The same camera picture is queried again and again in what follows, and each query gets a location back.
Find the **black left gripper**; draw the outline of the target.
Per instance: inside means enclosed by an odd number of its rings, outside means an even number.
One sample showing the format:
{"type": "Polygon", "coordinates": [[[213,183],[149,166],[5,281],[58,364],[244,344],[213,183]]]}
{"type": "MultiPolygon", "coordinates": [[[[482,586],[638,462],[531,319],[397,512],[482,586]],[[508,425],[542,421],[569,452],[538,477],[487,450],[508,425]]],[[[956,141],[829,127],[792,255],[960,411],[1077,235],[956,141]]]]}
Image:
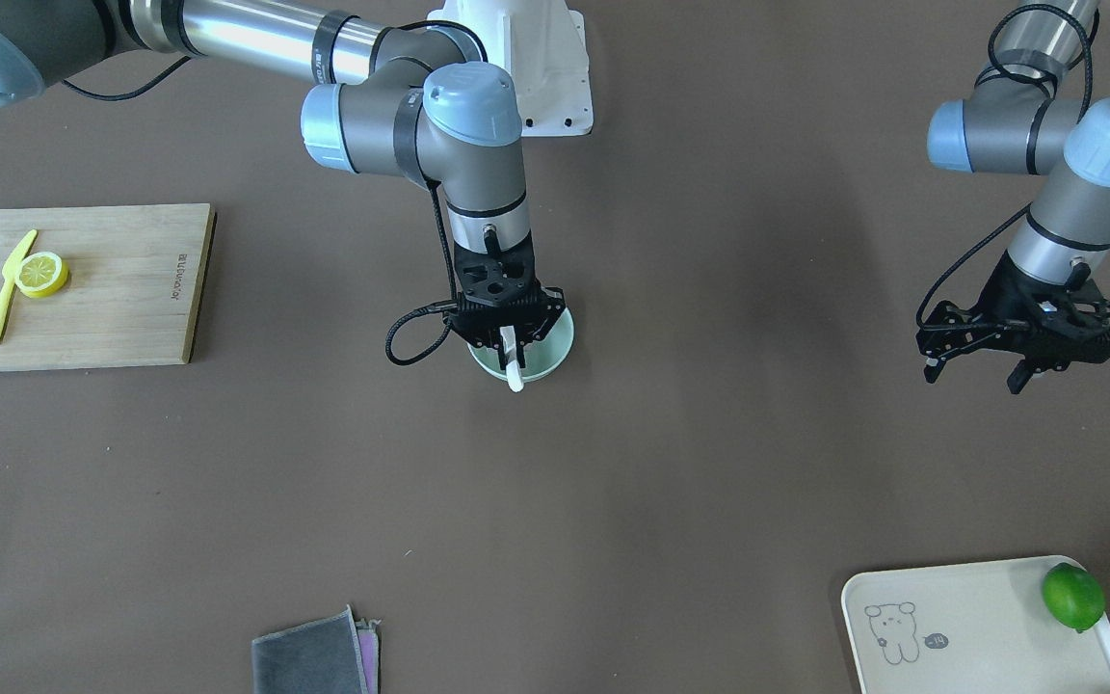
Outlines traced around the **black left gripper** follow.
{"type": "Polygon", "coordinates": [[[1057,284],[1035,280],[1003,254],[977,303],[968,310],[939,303],[917,331],[916,343],[926,358],[922,374],[929,384],[938,381],[947,361],[967,353],[1017,353],[1021,360],[1006,378],[1006,388],[1021,394],[1037,372],[1110,360],[1110,300],[1084,262],[1071,266],[1067,284],[1057,284]]]}

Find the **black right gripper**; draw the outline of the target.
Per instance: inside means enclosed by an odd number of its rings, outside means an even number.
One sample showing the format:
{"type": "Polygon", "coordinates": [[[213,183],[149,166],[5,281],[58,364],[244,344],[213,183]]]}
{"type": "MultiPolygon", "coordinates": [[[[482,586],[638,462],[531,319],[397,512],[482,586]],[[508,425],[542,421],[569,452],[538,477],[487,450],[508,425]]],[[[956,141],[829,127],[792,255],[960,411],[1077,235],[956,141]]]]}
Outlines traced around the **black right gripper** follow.
{"type": "Polygon", "coordinates": [[[542,284],[536,274],[532,237],[498,254],[476,254],[454,247],[453,268],[460,281],[457,306],[450,326],[471,346],[497,348],[501,370],[513,360],[525,368],[525,344],[542,341],[567,312],[561,288],[542,284]]]}

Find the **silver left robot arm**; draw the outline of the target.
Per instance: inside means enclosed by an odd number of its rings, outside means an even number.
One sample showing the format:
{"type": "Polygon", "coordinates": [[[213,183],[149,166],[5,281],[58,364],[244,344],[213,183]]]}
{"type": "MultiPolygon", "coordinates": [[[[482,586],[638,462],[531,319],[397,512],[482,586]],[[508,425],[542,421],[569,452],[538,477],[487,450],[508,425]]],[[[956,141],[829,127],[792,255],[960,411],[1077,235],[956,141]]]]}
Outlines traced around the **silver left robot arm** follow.
{"type": "Polygon", "coordinates": [[[1045,177],[973,306],[920,305],[924,378],[978,350],[1020,356],[1006,386],[1110,360],[1110,98],[1093,100],[1096,1],[1026,1],[1005,16],[965,100],[939,105],[928,157],[944,170],[1045,177]]]}

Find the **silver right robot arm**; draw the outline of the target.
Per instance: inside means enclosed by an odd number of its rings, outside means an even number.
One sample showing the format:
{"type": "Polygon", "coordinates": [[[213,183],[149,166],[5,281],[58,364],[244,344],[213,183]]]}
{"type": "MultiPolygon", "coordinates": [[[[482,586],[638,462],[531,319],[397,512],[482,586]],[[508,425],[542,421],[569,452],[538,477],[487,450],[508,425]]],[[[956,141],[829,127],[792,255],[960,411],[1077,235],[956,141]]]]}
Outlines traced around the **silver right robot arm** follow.
{"type": "Polygon", "coordinates": [[[536,273],[515,83],[471,28],[292,1],[0,1],[0,107],[128,51],[311,80],[300,128],[313,161],[405,177],[432,198],[451,295],[408,318],[440,316],[513,389],[567,358],[567,299],[536,273]]]}

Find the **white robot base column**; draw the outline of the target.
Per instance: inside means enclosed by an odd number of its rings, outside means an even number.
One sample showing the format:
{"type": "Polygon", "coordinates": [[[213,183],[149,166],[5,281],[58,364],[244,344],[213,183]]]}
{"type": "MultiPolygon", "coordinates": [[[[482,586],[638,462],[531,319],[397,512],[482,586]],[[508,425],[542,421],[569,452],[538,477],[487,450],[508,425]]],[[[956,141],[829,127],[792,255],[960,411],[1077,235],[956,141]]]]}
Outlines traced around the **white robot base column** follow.
{"type": "Polygon", "coordinates": [[[521,135],[587,135],[595,124],[585,19],[564,1],[445,1],[427,14],[465,26],[515,84],[521,135]]]}

